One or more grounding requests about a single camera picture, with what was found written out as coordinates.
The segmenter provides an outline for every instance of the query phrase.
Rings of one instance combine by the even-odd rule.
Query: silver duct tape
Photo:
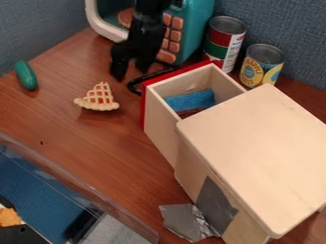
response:
[[[238,212],[210,177],[204,182],[196,206],[219,235],[224,234]]]
[[[202,212],[193,204],[177,204],[159,207],[164,226],[174,234],[191,242],[217,236]]]
[[[178,204],[160,206],[159,209],[164,226],[191,242],[222,236],[238,213],[210,177],[204,182],[196,206]]]

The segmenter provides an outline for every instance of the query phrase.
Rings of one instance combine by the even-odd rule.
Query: open wooden box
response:
[[[144,132],[173,167],[180,143],[175,125],[181,118],[163,98],[207,89],[214,91],[217,104],[246,91],[217,65],[210,62],[163,75],[145,84],[142,125]]]
[[[184,120],[163,99],[207,89],[217,105]],[[278,239],[326,205],[326,127],[269,84],[246,92],[204,62],[147,82],[142,117],[193,202],[209,176],[238,209],[228,244]]]

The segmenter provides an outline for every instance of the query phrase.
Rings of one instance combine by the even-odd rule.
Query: tin can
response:
[[[230,16],[217,16],[210,20],[204,45],[204,56],[218,60],[218,66],[226,73],[234,69],[246,34],[245,25]]]
[[[249,88],[263,84],[275,85],[284,66],[283,52],[268,44],[254,44],[247,50],[240,72],[241,82]]]

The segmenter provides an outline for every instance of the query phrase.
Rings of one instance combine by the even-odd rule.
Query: orange button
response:
[[[169,48],[169,43],[170,43],[169,40],[164,38],[163,43],[162,43],[162,48],[163,49],[168,49]]]
[[[168,13],[163,14],[164,25],[170,26],[171,25],[171,20],[172,20],[172,17]]]
[[[170,43],[170,51],[177,53],[180,51],[180,44],[176,43],[176,42],[171,42]]]
[[[183,19],[180,17],[175,17],[173,19],[173,28],[181,30],[183,28]]]
[[[172,30],[172,31],[171,31],[171,39],[172,39],[174,42],[179,42],[179,41],[181,41],[181,32],[180,32],[180,31],[177,31],[177,30]]]
[[[168,38],[170,36],[170,28],[167,28],[165,31],[165,38]]]
[[[173,53],[170,53],[169,51],[160,50],[157,55],[157,59],[162,60],[168,64],[172,64],[175,62],[176,56]]]

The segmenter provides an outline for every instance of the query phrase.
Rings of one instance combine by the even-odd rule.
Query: toy microwave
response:
[[[128,37],[134,0],[86,0],[92,28],[121,42]],[[169,64],[183,63],[201,45],[206,24],[214,12],[214,0],[173,0],[164,13],[167,27],[157,58]]]

